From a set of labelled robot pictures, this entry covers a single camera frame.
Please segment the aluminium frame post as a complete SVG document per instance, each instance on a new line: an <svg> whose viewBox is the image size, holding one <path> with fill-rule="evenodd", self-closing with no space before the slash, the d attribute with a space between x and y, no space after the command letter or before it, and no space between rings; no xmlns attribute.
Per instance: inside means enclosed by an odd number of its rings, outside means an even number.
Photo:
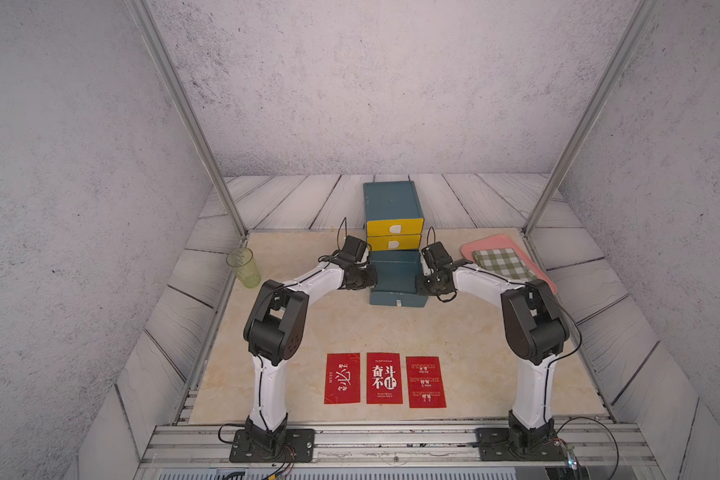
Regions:
<svg viewBox="0 0 720 480"><path fill-rule="evenodd" d="M657 0L642 0L637 3L634 14L627 23L625 31L608 60L581 117L558 160L554 164L551 173L547 177L547 182L531 210L528 220L521 229L526 238L529 238L531 233L540 226L541 219L548 209L555 192L561 186L567 173L571 169L587 136L605 107L609 95L627 68L632 55L651 22L658 4L659 1Z"/></svg>
<svg viewBox="0 0 720 480"><path fill-rule="evenodd" d="M190 140L219 196L222 206L230 217L236 233L243 239L246 239L249 235L248 228L245 226L227 184L224 181L210 144L202 130L177 70L170 58L170 54L160 35L158 25L153 18L148 2L144 0L127 0L125 4L140 31L150 57L168 90L174 107L189 134Z"/></svg>

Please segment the aluminium front rail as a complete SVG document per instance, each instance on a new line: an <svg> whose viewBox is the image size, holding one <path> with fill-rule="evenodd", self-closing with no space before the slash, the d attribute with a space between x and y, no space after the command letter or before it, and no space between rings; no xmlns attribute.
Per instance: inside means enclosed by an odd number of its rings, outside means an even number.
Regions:
<svg viewBox="0 0 720 480"><path fill-rule="evenodd" d="M311 440L290 441L297 462L318 467L456 467L479 464L553 465L561 447L572 448L585 467L629 467L640 479L663 474L642 433L634 424L592 419L567 419L559 440L546 444L546 453L509 454L507 435L496 419L482 421L422 421L393 423L304 423ZM140 469L270 465L284 456L246 454L232 427L178 425L159 427L152 434Z"/></svg>

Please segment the green transparent plastic cup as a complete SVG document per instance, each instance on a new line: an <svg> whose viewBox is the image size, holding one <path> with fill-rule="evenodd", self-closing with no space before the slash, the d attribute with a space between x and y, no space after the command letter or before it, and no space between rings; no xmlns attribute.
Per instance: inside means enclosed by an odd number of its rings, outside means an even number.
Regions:
<svg viewBox="0 0 720 480"><path fill-rule="evenodd" d="M236 248L226 256L227 265L246 288L257 287L261 282L253 251L248 247Z"/></svg>

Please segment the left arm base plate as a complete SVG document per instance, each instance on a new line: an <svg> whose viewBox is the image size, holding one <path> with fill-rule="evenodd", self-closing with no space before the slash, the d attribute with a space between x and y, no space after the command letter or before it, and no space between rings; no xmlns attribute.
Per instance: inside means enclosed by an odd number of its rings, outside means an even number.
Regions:
<svg viewBox="0 0 720 480"><path fill-rule="evenodd" d="M235 432L230 463L310 463L313 460L314 429L279 428L266 432L258 427Z"/></svg>

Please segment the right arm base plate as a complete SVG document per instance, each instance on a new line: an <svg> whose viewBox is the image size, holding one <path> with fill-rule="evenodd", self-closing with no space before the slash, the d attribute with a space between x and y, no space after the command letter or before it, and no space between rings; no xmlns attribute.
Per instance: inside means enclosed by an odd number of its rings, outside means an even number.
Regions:
<svg viewBox="0 0 720 480"><path fill-rule="evenodd" d="M554 444L555 431L523 426L475 430L481 461L565 462L567 454Z"/></svg>

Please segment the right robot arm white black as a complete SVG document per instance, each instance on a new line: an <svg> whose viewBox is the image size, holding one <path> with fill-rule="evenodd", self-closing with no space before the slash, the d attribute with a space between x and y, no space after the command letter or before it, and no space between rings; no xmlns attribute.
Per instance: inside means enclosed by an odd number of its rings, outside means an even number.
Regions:
<svg viewBox="0 0 720 480"><path fill-rule="evenodd" d="M551 416L556 362L570 333L550 286L536 279L522 283L466 260L454 260L440 242L424 247L424 271L416 290L447 303L459 293L474 295L501 309L507 344L519 359L515 402L508 416L508 447L528 455L556 437Z"/></svg>

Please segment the yellow drawer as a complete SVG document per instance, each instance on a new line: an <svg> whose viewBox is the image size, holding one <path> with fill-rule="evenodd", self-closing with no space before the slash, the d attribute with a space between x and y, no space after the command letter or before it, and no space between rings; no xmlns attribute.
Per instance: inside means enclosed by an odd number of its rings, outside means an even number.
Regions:
<svg viewBox="0 0 720 480"><path fill-rule="evenodd" d="M369 236L367 243L374 252L394 250L418 250L420 235Z"/></svg>
<svg viewBox="0 0 720 480"><path fill-rule="evenodd" d="M420 235L423 225L423 218L369 220L366 230L370 237Z"/></svg>

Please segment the left aluminium frame post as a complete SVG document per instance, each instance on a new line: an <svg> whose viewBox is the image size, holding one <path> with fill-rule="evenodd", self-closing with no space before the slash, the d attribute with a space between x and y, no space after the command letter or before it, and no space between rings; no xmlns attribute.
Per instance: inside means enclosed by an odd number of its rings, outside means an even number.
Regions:
<svg viewBox="0 0 720 480"><path fill-rule="evenodd" d="M222 206L230 217L236 233L243 239L246 239L249 235L248 228L245 226L227 184L224 181L210 144L202 130L177 70L170 58L170 54L160 35L158 25L153 18L148 2L144 0L127 0L125 4L140 31L150 57L168 90L174 107L189 134L190 140L219 196Z"/></svg>

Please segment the pink tray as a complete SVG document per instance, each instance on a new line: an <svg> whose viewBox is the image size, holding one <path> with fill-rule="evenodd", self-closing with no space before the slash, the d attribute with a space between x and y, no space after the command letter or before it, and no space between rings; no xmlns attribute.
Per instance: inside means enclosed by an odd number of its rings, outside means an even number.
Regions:
<svg viewBox="0 0 720 480"><path fill-rule="evenodd" d="M542 271L542 269L536 263L533 262L533 260L525 252L525 250L518 243L516 243L512 238L510 238L508 235L497 234L497 235L493 235L493 236L490 236L487 238L483 238L480 240L476 240L476 241L464 244L460 248L460 252L465 259L475 263L473 260L473 256L472 256L472 253L474 251L501 249L501 248L513 249L517 253L517 255L525 262L525 264L535 272L535 274L538 276L537 279L543 280L544 282L546 282L549 285L553 294L557 293L557 287L556 287L555 283Z"/></svg>

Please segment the green checkered cloth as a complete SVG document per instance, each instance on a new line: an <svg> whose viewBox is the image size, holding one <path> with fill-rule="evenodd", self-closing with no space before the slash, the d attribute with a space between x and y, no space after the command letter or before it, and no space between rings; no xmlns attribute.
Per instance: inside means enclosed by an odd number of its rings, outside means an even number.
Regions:
<svg viewBox="0 0 720 480"><path fill-rule="evenodd" d="M510 281L525 283L538 278L511 248L478 250L472 256L479 267Z"/></svg>

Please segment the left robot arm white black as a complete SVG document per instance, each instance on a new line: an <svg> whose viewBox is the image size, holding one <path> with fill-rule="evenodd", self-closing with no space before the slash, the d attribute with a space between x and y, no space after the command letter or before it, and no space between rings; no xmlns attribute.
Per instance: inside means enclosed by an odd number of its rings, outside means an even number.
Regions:
<svg viewBox="0 0 720 480"><path fill-rule="evenodd" d="M287 362L303 340L308 307L332 291L374 287L378 276L370 252L366 241L348 236L307 273L261 286L243 330L254 366L253 404L244 432L254 445L271 453L283 448Z"/></svg>

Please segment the teal drawer cabinet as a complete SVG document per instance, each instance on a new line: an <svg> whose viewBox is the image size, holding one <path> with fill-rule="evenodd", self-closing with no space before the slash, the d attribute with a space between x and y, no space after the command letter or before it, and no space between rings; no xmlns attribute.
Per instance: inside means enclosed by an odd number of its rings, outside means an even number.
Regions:
<svg viewBox="0 0 720 480"><path fill-rule="evenodd" d="M413 181L365 183L363 193L366 222L385 219L424 219Z"/></svg>

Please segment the right aluminium frame post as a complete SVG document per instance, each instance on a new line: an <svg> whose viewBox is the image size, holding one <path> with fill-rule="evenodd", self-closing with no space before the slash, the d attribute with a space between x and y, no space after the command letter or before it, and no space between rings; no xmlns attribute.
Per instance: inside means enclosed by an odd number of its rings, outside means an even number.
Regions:
<svg viewBox="0 0 720 480"><path fill-rule="evenodd" d="M547 177L547 182L531 210L528 220L521 229L526 238L529 238L531 233L540 226L541 219L548 209L555 192L561 186L567 173L571 169L587 136L605 107L609 95L627 68L632 55L651 22L658 4L659 1L657 0L642 0L637 3L634 14L627 23L625 31L608 60L581 117L558 160L554 164L551 173Z"/></svg>

